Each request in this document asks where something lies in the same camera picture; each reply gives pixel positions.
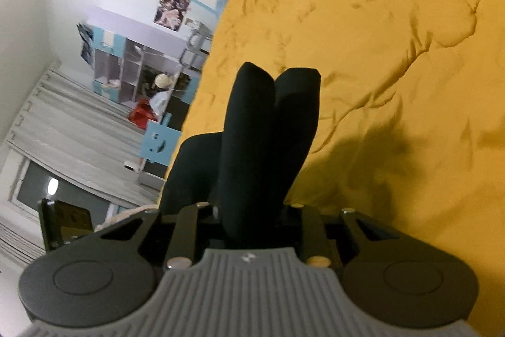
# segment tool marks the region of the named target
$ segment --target curtain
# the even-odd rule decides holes
[[[7,136],[14,149],[50,172],[123,207],[156,201],[157,191],[137,183],[123,166],[139,162],[143,131],[128,108],[47,70]]]

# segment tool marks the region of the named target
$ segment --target wrinkled fabric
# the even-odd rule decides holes
[[[363,213],[465,260],[505,328],[505,0],[229,0],[181,141],[223,128],[244,61],[322,75],[286,202]]]

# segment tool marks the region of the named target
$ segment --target gray plastic cover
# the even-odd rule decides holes
[[[112,324],[64,329],[36,321],[20,337],[478,337],[464,321],[430,330],[382,323],[356,307],[330,269],[294,249],[211,250],[168,271],[151,299]]]

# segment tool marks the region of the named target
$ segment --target red object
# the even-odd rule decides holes
[[[147,122],[149,120],[154,120],[157,122],[157,118],[149,106],[149,100],[142,99],[137,102],[137,106],[128,115],[128,120],[135,123],[142,130],[147,129]]]

